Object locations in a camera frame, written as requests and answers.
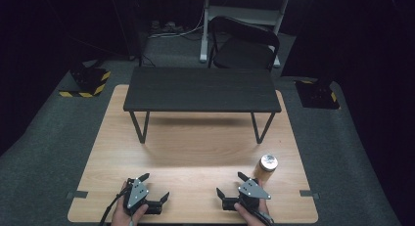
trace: aluminum can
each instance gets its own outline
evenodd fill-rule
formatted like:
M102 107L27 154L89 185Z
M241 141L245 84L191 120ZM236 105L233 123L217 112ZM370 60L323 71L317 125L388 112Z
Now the aluminum can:
M260 158L254 170L254 177L265 182L271 177L278 166L278 160L271 154L267 154Z

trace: black tabletop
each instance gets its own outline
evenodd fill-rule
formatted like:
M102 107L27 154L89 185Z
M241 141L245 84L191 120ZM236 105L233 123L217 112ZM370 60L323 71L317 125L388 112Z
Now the black tabletop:
M269 71L237 68L136 68L127 112L279 113Z

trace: chair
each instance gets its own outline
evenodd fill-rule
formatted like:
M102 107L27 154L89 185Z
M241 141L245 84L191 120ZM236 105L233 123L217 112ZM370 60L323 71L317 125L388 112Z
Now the chair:
M270 29L244 23L229 17L217 16L208 23L213 46L210 49L208 67L218 68L266 68L272 70L280 42ZM228 33L230 38L219 48L217 33Z

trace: black table leg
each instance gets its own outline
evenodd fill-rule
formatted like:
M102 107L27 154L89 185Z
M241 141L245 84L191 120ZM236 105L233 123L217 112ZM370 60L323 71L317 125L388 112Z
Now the black table leg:
M274 118L274 115L275 113L271 113L271 115L268 118L268 121L266 122L265 128L263 128L262 135L259 137L258 128L256 126L256 121L255 121L255 115L254 113L251 113L251 118L253 119L253 125L254 125L254 131L255 131L255 137L256 137L257 144L262 143L263 138L265 137L266 131L268 130L269 125L271 124L272 119Z
M132 123L134 123L135 130L137 131L138 139L140 140L141 144L146 143L146 136L147 136L147 126L149 124L150 112L146 112L146 121L144 122L144 129L143 133L141 133L140 126L138 125L137 117L135 117L134 112L130 112Z

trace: black cable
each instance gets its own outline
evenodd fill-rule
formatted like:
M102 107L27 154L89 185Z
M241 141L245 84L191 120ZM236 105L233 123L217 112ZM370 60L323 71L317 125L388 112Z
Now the black cable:
M52 13L53 13L53 14L54 14L54 16L56 17L56 20L57 20L57 21L58 21L58 23L60 24L60 26L61 26L61 28L63 29L63 32L65 33L65 36L66 36L67 38L70 38L70 39L72 39L72 40L74 40L74 41L76 41L76 42L79 42L79 43L81 43L81 44L84 44L84 45L86 45L86 46L89 46L89 47L92 47L92 48L98 49L98 50L103 51L103 52L106 52L106 53L110 53L110 54L113 54L113 55L116 55L116 56L119 56L119 57L125 57L125 55L122 55L122 54L119 54L119 53L115 53L115 52L112 52L112 51L107 50L107 49L104 49L104 48L97 47L97 46L95 46L95 45L92 45L92 44L90 44L90 43L84 42L84 41L82 41L82 40L80 40L80 39L78 39L78 38L75 38L75 37L71 36L71 35L70 35L67 31L66 31L65 25L64 25L64 23L62 22L61 18L59 17L58 13L56 12L55 8L53 7L53 5L52 5L51 1L50 1L50 0L45 0L45 1L46 1L46 3L48 4L49 8L52 10Z
M119 194L117 194L115 196L115 199L113 200L113 202L107 207L107 209L104 212L103 217L101 218L100 223L98 224L99 226L103 226L105 223L105 219L107 218L108 214L110 213L111 208L113 207L113 204L119 199L121 198L123 195L125 195L125 193L127 191L129 191L131 188L130 187L125 187L123 190L121 190L121 192L119 192Z
M200 41L200 40L202 40L202 36L201 37L198 37L198 38L190 38L190 37L187 37L185 35L180 35L180 37L182 37L182 38L184 38L186 40L189 40L189 41Z
M258 218L266 226L272 226L272 223L268 218L262 215L258 210L250 210L251 214Z
M173 30L173 33L161 33L161 34L152 34L150 35L148 38L156 38L156 37L180 37L180 36L184 36L186 34L189 33L193 33L197 30L199 30L200 28L203 27L203 25L200 25L202 23L202 19L204 18L204 14L205 14L205 5L202 8L202 14L201 14L201 18L199 19L199 22L196 24L196 26L192 29L192 30L188 30L188 31L183 31L183 32L177 32L174 31L173 28L171 28L171 26L169 26L171 28L171 30Z
M112 1L113 1L113 5L114 5L114 7L115 7L115 8L114 8L114 10L115 10L116 18L118 19L118 24L119 24L119 26L121 26L122 36L124 37L125 42L127 42L127 37L126 37L126 35L125 35L124 28L122 27L121 18L119 17L119 12L118 12L118 9L116 8L116 3L115 3L115 0L112 0Z

